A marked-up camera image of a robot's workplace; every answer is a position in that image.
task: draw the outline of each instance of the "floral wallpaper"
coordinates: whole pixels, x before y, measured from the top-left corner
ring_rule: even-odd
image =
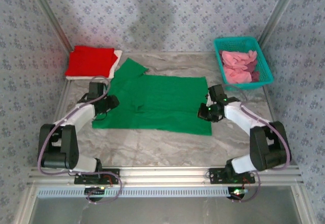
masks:
[[[0,0],[0,223],[11,223],[51,122],[67,55],[35,0]]]
[[[72,46],[213,51],[221,36],[259,37],[278,0],[47,0]]]
[[[325,223],[325,0],[291,0],[264,54],[270,96],[286,127],[319,223]]]
[[[213,51],[262,33],[278,0],[47,0],[71,44],[124,51]],[[67,56],[35,0],[0,0],[0,223],[13,221],[38,132],[52,121]],[[291,0],[264,54],[319,223],[325,223],[325,0]]]

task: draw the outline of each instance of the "mounting plate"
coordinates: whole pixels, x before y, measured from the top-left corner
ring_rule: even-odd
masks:
[[[211,184],[246,184],[255,183],[255,177],[253,173],[244,172],[234,175],[231,179],[227,177],[224,172],[224,168],[210,168],[209,178]]]
[[[101,170],[102,172],[112,172],[118,176],[120,176],[120,169],[118,168],[105,168]],[[98,175],[76,175],[75,176],[75,184],[76,185],[118,185],[118,180],[114,176],[109,174],[98,174]]]

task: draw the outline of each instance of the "glass panel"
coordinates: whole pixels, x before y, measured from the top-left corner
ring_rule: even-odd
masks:
[[[84,198],[38,198],[30,224],[238,222],[301,223],[290,187],[263,187],[247,203],[227,198],[120,198],[111,204],[89,205]]]

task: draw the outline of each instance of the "white cloth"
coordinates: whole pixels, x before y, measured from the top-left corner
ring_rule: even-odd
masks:
[[[121,59],[122,56],[122,51],[121,50],[115,50],[114,54],[117,56],[117,60],[114,62],[114,64],[112,65],[111,69],[110,69],[110,74],[108,76],[108,78],[114,78],[114,73],[115,73],[115,69],[117,68],[117,65]],[[87,76],[66,76],[66,79],[68,80],[88,80],[88,79],[92,79],[93,77],[87,77]]]

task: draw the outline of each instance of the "maroon cloth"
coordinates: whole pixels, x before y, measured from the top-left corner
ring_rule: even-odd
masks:
[[[247,69],[245,71],[247,71],[251,74],[252,72],[254,72],[256,65],[257,65],[257,60],[254,60],[253,62],[245,65],[245,66],[247,66]]]
[[[221,63],[224,65],[223,59],[222,59],[222,50],[219,50],[220,58],[221,58]],[[246,72],[249,72],[250,75],[252,76],[252,83],[253,82],[259,82],[259,71],[255,71],[255,67],[257,65],[257,60],[254,60],[253,62],[247,64],[247,69],[245,70]]]
[[[251,73],[251,76],[252,76],[252,83],[259,82],[259,71],[253,71]]]

